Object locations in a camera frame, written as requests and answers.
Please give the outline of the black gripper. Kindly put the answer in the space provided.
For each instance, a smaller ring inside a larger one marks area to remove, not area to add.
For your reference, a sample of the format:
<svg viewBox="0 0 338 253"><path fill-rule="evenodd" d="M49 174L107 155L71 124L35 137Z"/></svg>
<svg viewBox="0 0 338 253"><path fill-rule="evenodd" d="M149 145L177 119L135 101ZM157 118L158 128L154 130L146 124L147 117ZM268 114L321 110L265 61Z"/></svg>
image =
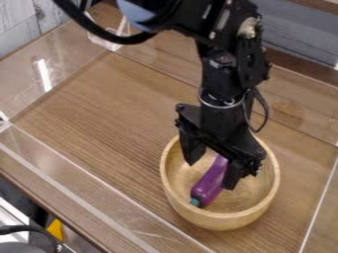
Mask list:
<svg viewBox="0 0 338 253"><path fill-rule="evenodd" d="M234 190L241 179L257 175L268 151L254 134L265 126L254 129L250 125L254 98L242 98L233 105L202 102L199 106L175 106L175 126L186 163L193 166L210 148L226 157L230 165L224 178L224 188Z"/></svg>

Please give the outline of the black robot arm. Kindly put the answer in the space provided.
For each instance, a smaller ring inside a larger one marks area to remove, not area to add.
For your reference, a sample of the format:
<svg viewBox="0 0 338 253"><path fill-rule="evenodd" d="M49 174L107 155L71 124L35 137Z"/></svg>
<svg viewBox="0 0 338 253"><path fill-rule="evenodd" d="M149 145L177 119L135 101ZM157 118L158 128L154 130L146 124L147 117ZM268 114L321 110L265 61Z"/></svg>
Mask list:
<svg viewBox="0 0 338 253"><path fill-rule="evenodd" d="M141 30L122 37L110 33L71 0L54 0L77 23L118 44L146 42L163 31L195 41L202 63L198 105L175 106L182 155L194 164L208 149L229 159L222 187L233 190L241 179L257 175L268 151L250 123L253 107L269 103L258 86L270 78L272 64L264 47L264 24L250 0L117 0L131 25Z"/></svg>

